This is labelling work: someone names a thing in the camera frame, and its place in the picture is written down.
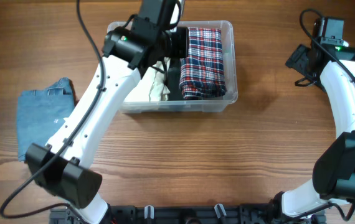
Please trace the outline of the black cloth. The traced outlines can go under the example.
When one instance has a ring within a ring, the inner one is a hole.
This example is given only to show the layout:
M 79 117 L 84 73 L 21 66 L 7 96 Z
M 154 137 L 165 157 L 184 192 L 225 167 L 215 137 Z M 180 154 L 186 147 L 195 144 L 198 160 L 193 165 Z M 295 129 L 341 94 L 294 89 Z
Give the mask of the black cloth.
M 170 93 L 168 96 L 169 101 L 182 101 L 184 100 L 182 91 L 179 88 L 181 78 L 181 60 L 171 59 L 168 75 L 167 75 L 167 88 Z

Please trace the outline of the cream cloth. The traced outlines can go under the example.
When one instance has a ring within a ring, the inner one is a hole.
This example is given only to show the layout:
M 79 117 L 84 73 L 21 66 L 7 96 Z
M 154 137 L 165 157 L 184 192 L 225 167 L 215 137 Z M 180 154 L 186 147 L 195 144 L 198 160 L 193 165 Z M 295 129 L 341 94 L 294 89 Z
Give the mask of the cream cloth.
M 170 58 L 166 57 L 164 62 L 158 61 L 155 65 L 147 69 L 143 78 L 125 98 L 124 102 L 162 101 L 166 95 L 170 94 L 170 91 L 165 84 L 166 74 L 163 65 L 166 65 L 166 68 L 169 68 Z

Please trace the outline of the red blue plaid cloth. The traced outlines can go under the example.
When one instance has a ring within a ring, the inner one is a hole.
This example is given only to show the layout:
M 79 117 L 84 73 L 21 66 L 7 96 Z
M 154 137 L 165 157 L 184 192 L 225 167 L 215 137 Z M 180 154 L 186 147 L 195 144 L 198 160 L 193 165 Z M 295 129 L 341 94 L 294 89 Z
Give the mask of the red blue plaid cloth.
M 181 62 L 179 89 L 185 100 L 218 98 L 227 93 L 220 29 L 188 28 L 189 49 Z

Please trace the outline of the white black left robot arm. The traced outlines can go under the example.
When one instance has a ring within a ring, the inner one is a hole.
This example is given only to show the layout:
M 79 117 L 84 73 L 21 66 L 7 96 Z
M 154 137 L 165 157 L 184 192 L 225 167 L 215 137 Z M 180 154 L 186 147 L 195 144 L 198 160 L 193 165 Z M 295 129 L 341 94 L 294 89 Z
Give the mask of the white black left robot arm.
M 165 58 L 184 58 L 188 34 L 179 26 L 182 1 L 143 1 L 140 11 L 109 31 L 97 50 L 98 68 L 65 124 L 44 146 L 26 154 L 31 181 L 82 223 L 110 223 L 109 204 L 98 191 L 100 174 L 91 170 L 98 145 L 114 115 L 149 67 Z

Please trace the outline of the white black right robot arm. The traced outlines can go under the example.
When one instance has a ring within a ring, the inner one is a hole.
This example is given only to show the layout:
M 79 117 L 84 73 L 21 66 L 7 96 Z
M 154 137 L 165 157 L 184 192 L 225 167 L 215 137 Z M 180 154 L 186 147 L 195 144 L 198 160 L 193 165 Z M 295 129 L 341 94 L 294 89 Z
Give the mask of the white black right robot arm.
M 279 216 L 307 218 L 330 206 L 355 209 L 355 48 L 343 40 L 344 21 L 319 16 L 310 47 L 299 45 L 285 65 L 329 98 L 336 139 L 316 161 L 312 178 L 280 195 Z

